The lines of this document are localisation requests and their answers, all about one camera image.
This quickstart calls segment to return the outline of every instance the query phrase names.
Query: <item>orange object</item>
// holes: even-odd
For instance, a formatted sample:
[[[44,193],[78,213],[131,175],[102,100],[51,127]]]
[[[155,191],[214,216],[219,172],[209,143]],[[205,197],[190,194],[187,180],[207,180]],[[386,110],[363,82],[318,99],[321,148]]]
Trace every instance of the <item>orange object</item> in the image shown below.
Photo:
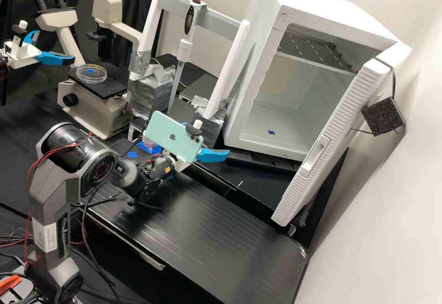
[[[8,289],[14,288],[22,279],[18,275],[13,275],[5,280],[0,281],[0,296]]]

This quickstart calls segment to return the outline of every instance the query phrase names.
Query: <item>open door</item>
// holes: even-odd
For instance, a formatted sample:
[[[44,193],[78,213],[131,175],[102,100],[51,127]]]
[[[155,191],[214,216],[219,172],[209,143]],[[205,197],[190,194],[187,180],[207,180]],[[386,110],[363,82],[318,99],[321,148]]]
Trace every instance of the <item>open door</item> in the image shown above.
[[[400,41],[377,57],[399,70],[411,48]],[[340,102],[317,136],[301,167],[287,187],[272,220],[287,225],[315,195],[331,169],[363,124],[361,109],[376,101],[378,91],[392,76],[389,67],[375,59],[367,61],[353,78]]]

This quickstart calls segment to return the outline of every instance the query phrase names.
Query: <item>petri dish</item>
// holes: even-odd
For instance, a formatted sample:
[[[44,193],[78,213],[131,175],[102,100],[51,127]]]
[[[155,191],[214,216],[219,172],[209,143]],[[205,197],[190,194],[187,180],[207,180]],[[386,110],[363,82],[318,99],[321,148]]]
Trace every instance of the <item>petri dish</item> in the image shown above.
[[[100,84],[107,78],[107,71],[97,64],[82,64],[77,67],[77,77],[85,83]]]

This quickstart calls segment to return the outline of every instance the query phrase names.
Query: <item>foam block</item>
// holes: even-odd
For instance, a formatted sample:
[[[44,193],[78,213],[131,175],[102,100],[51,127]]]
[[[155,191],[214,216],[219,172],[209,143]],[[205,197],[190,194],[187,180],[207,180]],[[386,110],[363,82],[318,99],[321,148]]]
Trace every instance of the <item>foam block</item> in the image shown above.
[[[405,120],[392,97],[365,107],[361,112],[373,136],[388,133],[405,125]]]

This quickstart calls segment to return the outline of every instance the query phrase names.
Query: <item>pipette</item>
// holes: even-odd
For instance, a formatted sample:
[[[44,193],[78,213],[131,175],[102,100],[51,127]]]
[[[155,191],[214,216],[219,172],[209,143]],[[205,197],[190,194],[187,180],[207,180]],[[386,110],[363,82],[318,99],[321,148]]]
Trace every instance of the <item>pipette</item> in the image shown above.
[[[195,28],[198,23],[198,16],[201,8],[205,6],[206,3],[201,0],[190,1],[189,8],[187,9],[186,18],[184,19],[184,38],[180,40],[180,47],[178,48],[178,65],[176,67],[176,74],[174,79],[174,84],[172,86],[172,93],[169,98],[169,106],[167,108],[167,113],[169,114],[172,104],[175,99],[176,90],[178,84],[180,83],[181,73],[183,72],[184,63],[189,61],[190,53],[192,51],[192,39],[195,33]]]

